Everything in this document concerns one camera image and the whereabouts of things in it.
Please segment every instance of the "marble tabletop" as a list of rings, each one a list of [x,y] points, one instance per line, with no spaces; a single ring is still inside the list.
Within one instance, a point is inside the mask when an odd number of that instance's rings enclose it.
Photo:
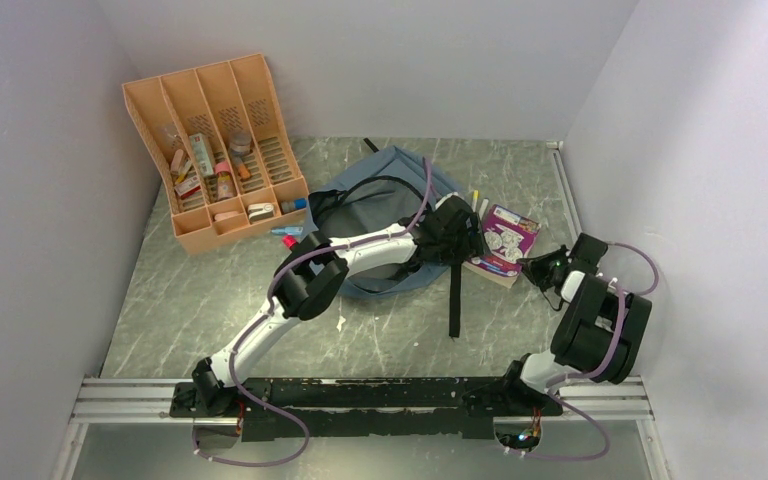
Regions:
[[[481,191],[541,225],[532,255],[573,238],[554,163],[543,142],[373,138],[421,153],[467,192]],[[360,138],[292,139],[311,190],[370,155]],[[189,256],[175,240],[163,189],[107,354],[103,377],[188,378],[263,302],[287,255],[271,235]],[[520,279],[508,290],[464,270],[461,337],[448,337],[448,272],[431,286],[383,300],[340,298],[291,330],[252,376],[501,375],[511,360],[548,347],[560,314]]]

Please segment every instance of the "wooden organizer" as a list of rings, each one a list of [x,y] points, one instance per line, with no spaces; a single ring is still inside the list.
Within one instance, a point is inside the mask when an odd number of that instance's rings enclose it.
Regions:
[[[304,209],[281,213],[280,202],[306,199],[309,192],[287,140],[263,55],[146,78],[122,87],[128,113],[163,179],[175,238],[187,253],[201,253],[304,218]],[[240,130],[251,134],[254,141],[252,152],[243,159],[251,178],[242,180],[232,169],[237,196],[216,202],[216,178],[203,177],[196,167],[193,170],[199,177],[204,202],[182,202],[169,171],[175,151],[184,149],[194,158],[189,136],[202,133],[210,140],[217,161],[221,156],[228,159],[228,139]],[[275,216],[250,223],[245,212],[254,203],[271,203]],[[225,212],[240,215],[213,220],[214,215]]]

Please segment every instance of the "book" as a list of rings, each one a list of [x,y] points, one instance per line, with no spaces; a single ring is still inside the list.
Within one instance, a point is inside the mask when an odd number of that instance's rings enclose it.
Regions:
[[[540,224],[500,205],[493,205],[481,222],[488,251],[464,262],[464,267],[482,277],[511,288],[522,266],[516,261],[528,256]]]

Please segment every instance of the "red cap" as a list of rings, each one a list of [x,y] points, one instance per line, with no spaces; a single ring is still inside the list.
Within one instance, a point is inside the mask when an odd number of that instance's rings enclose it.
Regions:
[[[293,249],[293,247],[296,246],[297,242],[296,238],[292,235],[284,235],[284,238],[281,239],[282,242],[284,242],[284,246],[289,248],[290,250]]]

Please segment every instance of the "white wall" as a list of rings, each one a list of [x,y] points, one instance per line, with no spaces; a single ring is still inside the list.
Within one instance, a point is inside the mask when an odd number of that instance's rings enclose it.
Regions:
[[[586,230],[666,278],[641,369],[674,477],[768,478],[768,2],[641,0],[565,143]]]
[[[0,479],[47,478],[97,373],[157,179],[91,0],[0,1]]]
[[[637,0],[99,0],[144,75],[263,52],[291,133],[560,139]]]

